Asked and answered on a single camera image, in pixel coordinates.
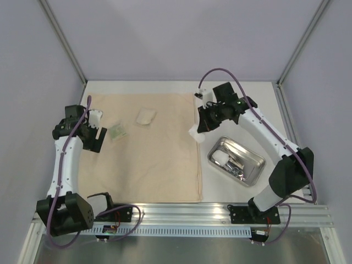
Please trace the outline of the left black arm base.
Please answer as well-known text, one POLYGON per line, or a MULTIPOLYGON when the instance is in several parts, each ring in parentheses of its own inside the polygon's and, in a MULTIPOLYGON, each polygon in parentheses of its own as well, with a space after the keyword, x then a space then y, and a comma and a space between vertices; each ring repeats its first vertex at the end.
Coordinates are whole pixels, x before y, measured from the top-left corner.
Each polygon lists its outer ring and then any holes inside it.
POLYGON ((130 223, 133 215, 133 208, 127 205, 116 204, 111 208, 99 213, 96 222, 117 222, 117 223, 130 223))

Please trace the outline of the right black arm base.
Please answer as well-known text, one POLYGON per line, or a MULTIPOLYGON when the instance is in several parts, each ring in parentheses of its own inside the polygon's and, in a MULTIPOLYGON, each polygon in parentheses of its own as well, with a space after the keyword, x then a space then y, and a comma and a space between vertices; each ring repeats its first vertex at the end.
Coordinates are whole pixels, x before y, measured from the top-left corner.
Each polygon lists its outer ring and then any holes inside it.
POLYGON ((261 212, 250 206, 227 205, 231 224, 275 224, 281 223, 278 208, 272 207, 261 212))

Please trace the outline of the white gauze pad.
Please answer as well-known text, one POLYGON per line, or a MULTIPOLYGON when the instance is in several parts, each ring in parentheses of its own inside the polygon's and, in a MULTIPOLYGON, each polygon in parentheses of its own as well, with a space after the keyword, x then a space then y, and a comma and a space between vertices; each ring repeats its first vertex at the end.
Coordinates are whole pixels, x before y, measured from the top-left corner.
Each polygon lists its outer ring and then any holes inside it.
POLYGON ((230 156, 221 150, 216 150, 213 153, 212 158, 218 165, 222 167, 224 167, 230 160, 230 156))
POLYGON ((205 134, 197 132, 198 125, 194 124, 188 131, 189 135, 197 142, 202 143, 205 141, 205 134))

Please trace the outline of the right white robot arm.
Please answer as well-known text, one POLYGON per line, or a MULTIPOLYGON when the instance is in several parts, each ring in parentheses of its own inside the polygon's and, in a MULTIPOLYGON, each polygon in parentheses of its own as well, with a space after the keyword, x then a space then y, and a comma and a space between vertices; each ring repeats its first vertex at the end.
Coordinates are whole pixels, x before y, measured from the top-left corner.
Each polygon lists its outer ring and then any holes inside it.
POLYGON ((311 184, 313 151, 284 138, 251 97, 239 97, 229 82, 216 86, 211 92, 198 89, 194 96, 202 101, 197 109, 198 134, 219 128, 225 120, 233 121, 255 138, 274 164, 267 186, 248 202, 247 214, 251 221, 262 222, 269 210, 311 184))

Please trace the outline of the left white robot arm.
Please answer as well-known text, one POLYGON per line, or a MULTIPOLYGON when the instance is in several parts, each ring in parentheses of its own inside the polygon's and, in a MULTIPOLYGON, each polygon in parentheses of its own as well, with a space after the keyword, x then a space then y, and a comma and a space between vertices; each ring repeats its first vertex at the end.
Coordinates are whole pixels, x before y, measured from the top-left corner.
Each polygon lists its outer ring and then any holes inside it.
POLYGON ((65 117, 54 127, 52 136, 56 159, 47 197, 36 204, 36 212, 53 237, 92 228, 99 216, 108 221, 115 206, 107 192, 87 198, 79 194, 79 161, 82 151, 99 153, 106 128, 100 126, 103 112, 82 105, 65 107, 65 117))

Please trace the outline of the green printed glove packet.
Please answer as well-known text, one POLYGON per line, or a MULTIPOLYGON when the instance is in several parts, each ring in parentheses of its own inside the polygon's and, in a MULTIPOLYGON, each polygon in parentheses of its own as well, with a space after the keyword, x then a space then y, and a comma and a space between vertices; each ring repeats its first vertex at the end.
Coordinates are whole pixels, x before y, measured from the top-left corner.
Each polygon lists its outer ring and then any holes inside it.
POLYGON ((119 140, 125 136, 127 136, 126 129, 122 123, 118 123, 113 125, 108 129, 110 137, 113 141, 119 140))

